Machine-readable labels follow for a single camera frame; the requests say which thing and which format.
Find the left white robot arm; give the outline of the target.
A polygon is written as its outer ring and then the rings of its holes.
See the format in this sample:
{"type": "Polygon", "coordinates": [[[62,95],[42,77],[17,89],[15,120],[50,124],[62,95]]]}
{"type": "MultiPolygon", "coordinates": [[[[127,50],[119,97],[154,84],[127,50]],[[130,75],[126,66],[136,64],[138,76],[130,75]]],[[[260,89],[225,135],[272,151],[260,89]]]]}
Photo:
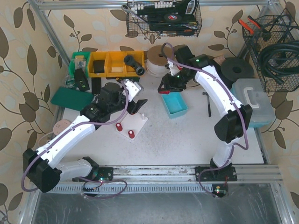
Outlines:
{"type": "Polygon", "coordinates": [[[111,178],[100,172],[99,164],[88,156],[67,163],[62,163],[61,160],[99,127],[118,123],[127,113],[136,114],[147,102],[145,99],[133,101],[142,90],[143,87],[138,82],[129,79],[122,80],[120,84],[106,83],[93,101],[60,134],[37,150],[29,148],[23,153],[24,174],[21,188],[30,192],[25,187],[25,178],[43,193],[52,190],[60,181],[73,178],[95,183],[110,181],[111,178]]]}

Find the large red spring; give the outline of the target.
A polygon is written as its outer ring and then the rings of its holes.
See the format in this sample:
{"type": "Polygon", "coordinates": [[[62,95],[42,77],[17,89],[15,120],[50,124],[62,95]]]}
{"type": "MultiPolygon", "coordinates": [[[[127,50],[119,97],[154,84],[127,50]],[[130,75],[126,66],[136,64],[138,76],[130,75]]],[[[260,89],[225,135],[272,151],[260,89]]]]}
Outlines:
{"type": "Polygon", "coordinates": [[[170,91],[160,91],[159,93],[160,93],[160,94],[168,95],[168,94],[170,93],[170,91]]]}
{"type": "Polygon", "coordinates": [[[118,132],[121,132],[123,130],[122,124],[121,123],[116,123],[116,129],[118,132]]]}
{"type": "Polygon", "coordinates": [[[133,139],[135,137],[134,131],[133,130],[129,130],[128,131],[128,136],[130,139],[133,139]]]}

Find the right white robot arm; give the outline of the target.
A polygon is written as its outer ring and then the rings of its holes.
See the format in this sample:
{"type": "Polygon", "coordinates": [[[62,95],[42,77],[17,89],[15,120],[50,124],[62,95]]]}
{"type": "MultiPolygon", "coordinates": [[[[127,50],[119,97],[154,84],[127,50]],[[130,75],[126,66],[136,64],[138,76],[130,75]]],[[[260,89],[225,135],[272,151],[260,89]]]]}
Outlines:
{"type": "Polygon", "coordinates": [[[247,129],[252,116],[252,107],[239,101],[224,84],[215,67],[214,60],[207,55],[195,56],[188,46],[171,51],[167,56],[165,45],[161,55],[167,59],[169,72],[163,76],[158,93],[182,92],[189,81],[194,80],[207,92],[215,103],[221,119],[214,131],[221,141],[210,163],[210,172],[219,171],[231,163],[234,147],[249,148],[247,129]]]}

